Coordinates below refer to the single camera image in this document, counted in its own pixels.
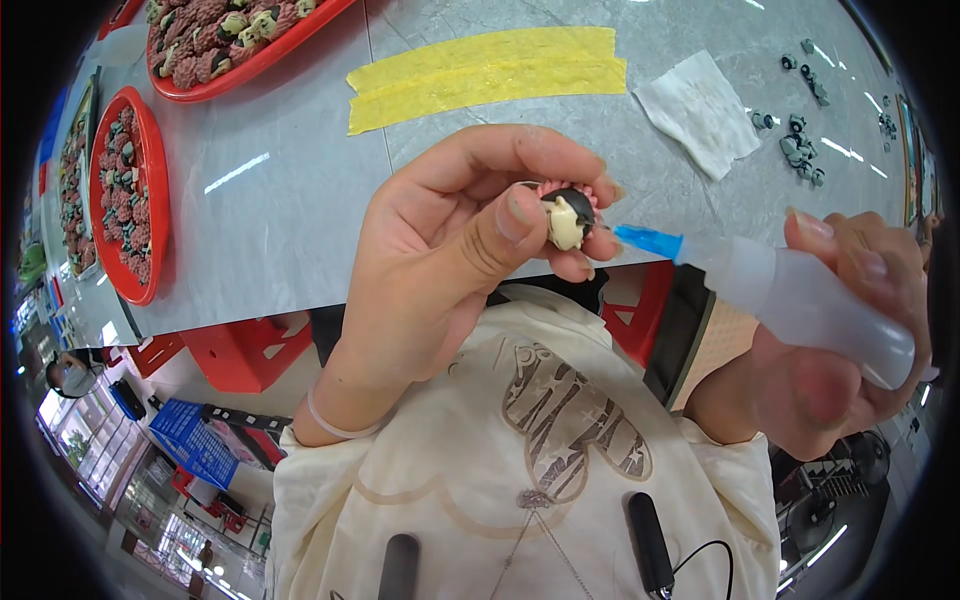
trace black cord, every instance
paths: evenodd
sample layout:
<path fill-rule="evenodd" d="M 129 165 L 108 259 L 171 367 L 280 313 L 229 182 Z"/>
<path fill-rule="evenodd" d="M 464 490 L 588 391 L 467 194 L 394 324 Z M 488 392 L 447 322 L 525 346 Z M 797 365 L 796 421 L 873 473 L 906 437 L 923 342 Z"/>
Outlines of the black cord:
<path fill-rule="evenodd" d="M 707 546 L 713 545 L 715 543 L 718 543 L 723 547 L 727 548 L 727 558 L 730 560 L 730 577 L 727 578 L 727 600 L 730 600 L 731 593 L 733 592 L 733 551 L 730 550 L 730 545 L 723 540 L 708 541 L 704 545 L 700 546 L 699 548 L 691 552 L 688 557 L 686 557 L 680 564 L 677 565 L 677 568 L 673 569 L 673 574 L 676 575 L 677 571 L 684 568 L 684 565 L 686 564 L 686 562 L 692 559 L 694 556 L 696 556 L 697 552 L 700 552 Z"/>

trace clear rubber band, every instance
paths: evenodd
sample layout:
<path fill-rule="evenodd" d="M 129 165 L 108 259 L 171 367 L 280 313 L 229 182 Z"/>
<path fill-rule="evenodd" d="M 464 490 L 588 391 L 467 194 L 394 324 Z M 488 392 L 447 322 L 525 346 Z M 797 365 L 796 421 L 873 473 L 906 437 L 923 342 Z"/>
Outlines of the clear rubber band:
<path fill-rule="evenodd" d="M 367 427 L 363 431 L 344 431 L 343 429 L 338 429 L 326 422 L 323 417 L 317 412 L 317 409 L 313 406 L 313 389 L 317 385 L 317 381 L 314 381 L 310 385 L 310 389 L 306 392 L 306 405 L 310 409 L 310 414 L 313 415 L 314 420 L 317 424 L 326 430 L 328 433 L 332 433 L 338 438 L 344 438 L 345 440 L 356 440 L 357 438 L 366 438 L 367 436 L 376 433 L 376 430 L 380 428 L 380 425 L 383 424 L 383 420 L 379 420 L 370 427 Z"/>

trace window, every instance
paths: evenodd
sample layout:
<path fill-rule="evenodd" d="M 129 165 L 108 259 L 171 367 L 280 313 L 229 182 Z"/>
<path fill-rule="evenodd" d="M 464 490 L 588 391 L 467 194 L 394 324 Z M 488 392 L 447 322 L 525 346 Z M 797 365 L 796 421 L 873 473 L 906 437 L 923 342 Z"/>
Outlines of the window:
<path fill-rule="evenodd" d="M 98 381 L 90 394 L 77 399 L 50 391 L 37 414 L 87 487 L 100 500 L 106 500 L 120 467 L 142 436 L 103 381 Z"/>

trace blue nozzle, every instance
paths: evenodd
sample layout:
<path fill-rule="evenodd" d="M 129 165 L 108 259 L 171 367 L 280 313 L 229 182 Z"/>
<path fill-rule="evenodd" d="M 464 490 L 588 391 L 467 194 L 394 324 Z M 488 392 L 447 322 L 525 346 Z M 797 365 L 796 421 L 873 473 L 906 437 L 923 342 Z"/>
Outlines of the blue nozzle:
<path fill-rule="evenodd" d="M 639 228 L 633 225 L 618 225 L 613 228 L 613 233 L 631 246 L 659 254 L 670 260 L 677 258 L 680 245 L 684 242 L 682 235 L 669 235 L 655 229 Z"/>

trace blue plastic crate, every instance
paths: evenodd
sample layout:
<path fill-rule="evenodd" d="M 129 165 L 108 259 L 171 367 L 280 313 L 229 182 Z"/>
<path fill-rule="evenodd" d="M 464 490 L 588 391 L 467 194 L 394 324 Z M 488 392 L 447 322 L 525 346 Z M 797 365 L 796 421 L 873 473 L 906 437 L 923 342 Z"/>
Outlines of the blue plastic crate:
<path fill-rule="evenodd" d="M 150 422 L 150 430 L 183 468 L 226 490 L 237 459 L 200 418 L 202 404 L 170 398 Z"/>

